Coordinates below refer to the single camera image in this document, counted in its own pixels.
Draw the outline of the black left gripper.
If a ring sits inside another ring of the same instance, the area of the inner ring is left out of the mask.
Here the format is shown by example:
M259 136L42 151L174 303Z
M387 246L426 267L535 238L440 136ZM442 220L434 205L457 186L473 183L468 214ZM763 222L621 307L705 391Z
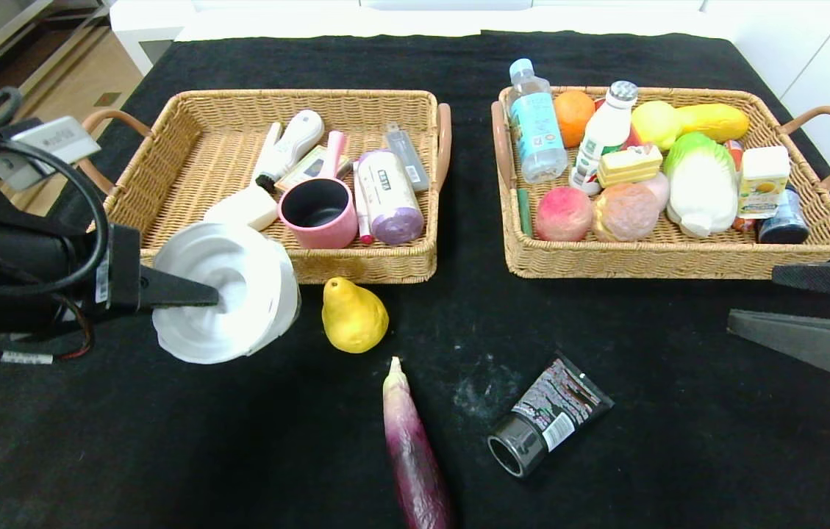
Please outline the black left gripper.
M220 295L213 286L141 265L141 240L135 228L116 223L109 227L107 255L94 278L65 291L88 319L109 320L158 308L218 305Z

